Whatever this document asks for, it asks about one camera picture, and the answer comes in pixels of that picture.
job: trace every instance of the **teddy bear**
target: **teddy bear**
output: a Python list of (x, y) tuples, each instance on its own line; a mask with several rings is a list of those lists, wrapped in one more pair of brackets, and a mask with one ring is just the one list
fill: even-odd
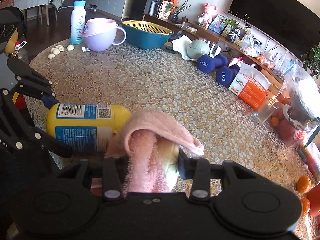
[(205, 24), (205, 26), (209, 26), (209, 23), (212, 23), (212, 15), (215, 13), (216, 10), (218, 10), (217, 6), (210, 5), (208, 3), (204, 4), (204, 13), (202, 13), (200, 17), (204, 19), (203, 23)]

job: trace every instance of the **television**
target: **television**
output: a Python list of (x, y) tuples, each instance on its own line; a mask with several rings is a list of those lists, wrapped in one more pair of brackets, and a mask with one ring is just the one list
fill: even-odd
[(230, 11), (286, 47), (297, 58), (320, 42), (320, 18), (298, 0), (233, 0)]

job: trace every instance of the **yellow bottle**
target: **yellow bottle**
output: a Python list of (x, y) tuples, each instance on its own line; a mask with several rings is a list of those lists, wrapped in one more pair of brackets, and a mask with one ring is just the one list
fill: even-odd
[(112, 134), (129, 118), (123, 106), (55, 104), (48, 113), (47, 133), (78, 151), (105, 152)]

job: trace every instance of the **pink cloth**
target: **pink cloth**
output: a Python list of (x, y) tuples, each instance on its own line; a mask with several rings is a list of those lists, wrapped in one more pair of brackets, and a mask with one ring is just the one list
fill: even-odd
[(105, 157), (130, 158), (124, 183), (127, 192), (169, 192), (157, 141), (164, 137), (197, 155), (204, 146), (173, 117), (160, 111), (138, 111), (109, 142)]

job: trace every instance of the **orange tissue package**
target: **orange tissue package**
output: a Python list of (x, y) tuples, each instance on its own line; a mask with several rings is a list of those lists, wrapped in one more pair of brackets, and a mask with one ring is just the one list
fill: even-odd
[(257, 110), (268, 95), (270, 86), (268, 79), (250, 65), (241, 64), (239, 73), (231, 83), (229, 90), (240, 97), (244, 102)]

